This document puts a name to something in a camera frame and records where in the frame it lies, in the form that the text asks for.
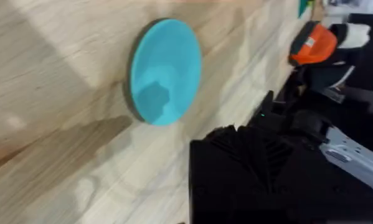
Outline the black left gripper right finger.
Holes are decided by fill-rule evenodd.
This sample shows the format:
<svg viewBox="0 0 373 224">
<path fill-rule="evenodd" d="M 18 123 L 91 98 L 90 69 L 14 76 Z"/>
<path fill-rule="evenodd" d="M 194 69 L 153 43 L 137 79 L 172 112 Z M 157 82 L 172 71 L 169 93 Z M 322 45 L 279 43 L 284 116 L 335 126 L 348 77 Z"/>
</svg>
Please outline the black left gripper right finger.
<svg viewBox="0 0 373 224">
<path fill-rule="evenodd" d="M 241 126 L 235 134 L 235 222 L 299 223 L 291 189 L 276 183 L 294 149 L 276 134 Z"/>
</svg>

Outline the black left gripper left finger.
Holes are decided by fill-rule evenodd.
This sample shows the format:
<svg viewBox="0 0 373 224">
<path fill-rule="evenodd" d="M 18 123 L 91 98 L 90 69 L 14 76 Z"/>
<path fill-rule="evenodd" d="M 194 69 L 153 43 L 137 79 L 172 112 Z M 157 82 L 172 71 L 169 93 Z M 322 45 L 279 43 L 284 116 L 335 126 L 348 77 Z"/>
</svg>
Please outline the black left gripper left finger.
<svg viewBox="0 0 373 224">
<path fill-rule="evenodd" d="M 271 223 L 263 131 L 216 128 L 189 152 L 191 223 Z"/>
</svg>

